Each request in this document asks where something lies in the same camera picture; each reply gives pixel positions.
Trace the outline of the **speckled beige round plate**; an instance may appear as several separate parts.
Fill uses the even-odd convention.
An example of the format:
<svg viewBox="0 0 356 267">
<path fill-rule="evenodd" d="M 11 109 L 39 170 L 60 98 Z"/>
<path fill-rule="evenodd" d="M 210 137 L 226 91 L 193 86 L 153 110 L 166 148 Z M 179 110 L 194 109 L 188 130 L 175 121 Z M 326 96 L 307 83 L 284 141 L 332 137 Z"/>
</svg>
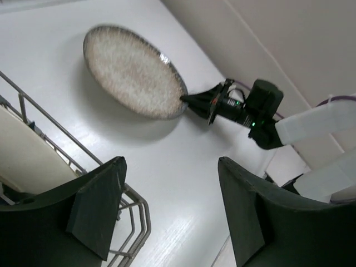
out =
<svg viewBox="0 0 356 267">
<path fill-rule="evenodd" d="M 187 108 L 187 87 L 171 60 L 136 32 L 112 24 L 91 28 L 83 40 L 87 69 L 118 103 L 155 120 L 173 120 Z"/>
</svg>

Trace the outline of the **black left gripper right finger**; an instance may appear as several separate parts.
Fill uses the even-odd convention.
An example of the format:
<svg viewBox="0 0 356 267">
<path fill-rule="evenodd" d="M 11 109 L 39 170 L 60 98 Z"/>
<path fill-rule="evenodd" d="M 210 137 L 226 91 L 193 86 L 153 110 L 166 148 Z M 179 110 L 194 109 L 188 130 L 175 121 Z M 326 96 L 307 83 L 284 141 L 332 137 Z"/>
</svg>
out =
<svg viewBox="0 0 356 267">
<path fill-rule="evenodd" d="M 219 182 L 237 266 L 354 266 L 355 204 L 299 196 L 218 161 Z"/>
</svg>

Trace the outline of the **cream divided plate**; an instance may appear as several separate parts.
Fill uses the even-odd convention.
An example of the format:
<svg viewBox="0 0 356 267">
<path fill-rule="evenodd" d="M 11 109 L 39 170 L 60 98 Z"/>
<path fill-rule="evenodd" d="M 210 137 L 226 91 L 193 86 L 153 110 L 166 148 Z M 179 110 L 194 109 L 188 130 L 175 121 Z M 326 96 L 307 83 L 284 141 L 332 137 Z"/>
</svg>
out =
<svg viewBox="0 0 356 267">
<path fill-rule="evenodd" d="M 1 107 L 1 182 L 41 194 L 78 178 L 66 162 L 21 119 Z"/>
</svg>

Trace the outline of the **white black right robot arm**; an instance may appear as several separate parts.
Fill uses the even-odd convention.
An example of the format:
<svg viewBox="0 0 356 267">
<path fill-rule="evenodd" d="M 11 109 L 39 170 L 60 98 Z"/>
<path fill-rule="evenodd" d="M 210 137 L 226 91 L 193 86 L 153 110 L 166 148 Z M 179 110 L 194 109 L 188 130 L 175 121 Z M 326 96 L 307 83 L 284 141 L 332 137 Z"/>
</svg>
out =
<svg viewBox="0 0 356 267">
<path fill-rule="evenodd" d="M 355 127 L 355 95 L 332 96 L 315 108 L 275 120 L 284 97 L 281 90 L 271 82 L 257 79 L 249 95 L 237 100 L 230 94 L 239 85 L 240 82 L 227 78 L 208 91 L 182 95 L 180 99 L 209 125 L 221 116 L 249 128 L 248 137 L 264 150 Z M 355 150 L 290 180 L 283 188 L 324 203 L 355 201 Z"/>
</svg>

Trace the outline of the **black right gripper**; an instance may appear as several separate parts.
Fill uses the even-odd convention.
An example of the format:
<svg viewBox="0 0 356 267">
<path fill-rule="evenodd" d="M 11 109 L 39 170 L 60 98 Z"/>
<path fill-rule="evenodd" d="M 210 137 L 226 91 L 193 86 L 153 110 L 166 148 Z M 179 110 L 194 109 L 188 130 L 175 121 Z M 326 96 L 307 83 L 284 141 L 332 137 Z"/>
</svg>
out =
<svg viewBox="0 0 356 267">
<path fill-rule="evenodd" d="M 234 99 L 230 94 L 241 91 L 236 87 L 232 79 L 226 79 L 207 91 L 183 95 L 180 100 L 188 104 L 188 108 L 201 118 L 207 118 L 208 124 L 212 124 L 216 116 L 221 116 L 250 128 L 250 116 L 245 110 L 245 103 Z"/>
</svg>

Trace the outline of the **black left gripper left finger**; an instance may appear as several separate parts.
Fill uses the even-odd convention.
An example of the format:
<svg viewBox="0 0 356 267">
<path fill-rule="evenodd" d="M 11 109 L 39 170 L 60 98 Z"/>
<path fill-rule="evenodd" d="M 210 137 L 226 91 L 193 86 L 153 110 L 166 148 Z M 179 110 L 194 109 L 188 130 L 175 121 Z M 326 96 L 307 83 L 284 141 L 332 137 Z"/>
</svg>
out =
<svg viewBox="0 0 356 267">
<path fill-rule="evenodd" d="M 108 258 L 127 163 L 93 171 L 14 205 L 1 206 L 2 266 L 100 266 Z"/>
</svg>

